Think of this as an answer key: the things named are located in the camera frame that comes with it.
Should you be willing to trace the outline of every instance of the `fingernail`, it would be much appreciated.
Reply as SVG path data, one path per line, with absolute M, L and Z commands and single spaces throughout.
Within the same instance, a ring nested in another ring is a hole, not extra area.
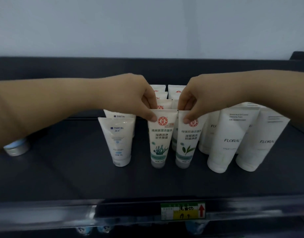
M 156 122 L 156 120 L 157 120 L 156 116 L 153 116 L 152 119 L 150 119 L 151 122 Z
M 183 119 L 183 123 L 184 124 L 188 124 L 188 123 L 190 123 L 191 121 L 189 120 L 189 119 Z

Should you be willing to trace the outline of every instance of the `red arrow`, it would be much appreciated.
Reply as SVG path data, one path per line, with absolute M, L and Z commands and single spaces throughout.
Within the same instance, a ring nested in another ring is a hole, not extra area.
M 205 210 L 203 205 L 201 205 L 198 210 L 201 212 L 201 217 L 203 217 L 203 211 Z

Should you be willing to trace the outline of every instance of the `seaweed illustration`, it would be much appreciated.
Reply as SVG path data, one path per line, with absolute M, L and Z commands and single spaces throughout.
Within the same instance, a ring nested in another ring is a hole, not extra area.
M 186 155 L 187 153 L 193 151 L 195 148 L 191 148 L 191 146 L 189 146 L 187 149 L 184 147 L 184 143 L 181 143 L 182 147 L 182 151 L 184 152 L 184 154 Z
M 160 146 L 156 146 L 155 150 L 153 150 L 154 153 L 156 153 L 157 155 L 162 155 L 164 154 L 169 148 L 164 147 L 163 148 L 163 144 Z

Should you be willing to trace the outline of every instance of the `gray wall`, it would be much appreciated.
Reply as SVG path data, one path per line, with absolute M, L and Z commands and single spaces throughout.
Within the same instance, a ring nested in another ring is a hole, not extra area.
M 0 0 L 0 56 L 288 59 L 304 0 Z

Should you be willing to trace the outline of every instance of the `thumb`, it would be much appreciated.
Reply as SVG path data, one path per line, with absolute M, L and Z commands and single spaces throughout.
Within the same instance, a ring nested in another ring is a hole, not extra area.
M 204 107 L 201 105 L 199 101 L 197 101 L 192 108 L 192 110 L 186 114 L 186 116 L 183 119 L 184 124 L 188 124 L 191 121 L 198 119 L 200 116 L 204 115 L 206 113 L 206 110 Z
M 137 116 L 140 116 L 141 118 L 144 118 L 148 121 L 151 121 L 151 122 L 156 122 L 156 120 L 157 120 L 154 112 L 152 112 L 150 109 L 148 109 L 148 107 L 143 102 L 139 102 L 136 105 L 134 114 Z

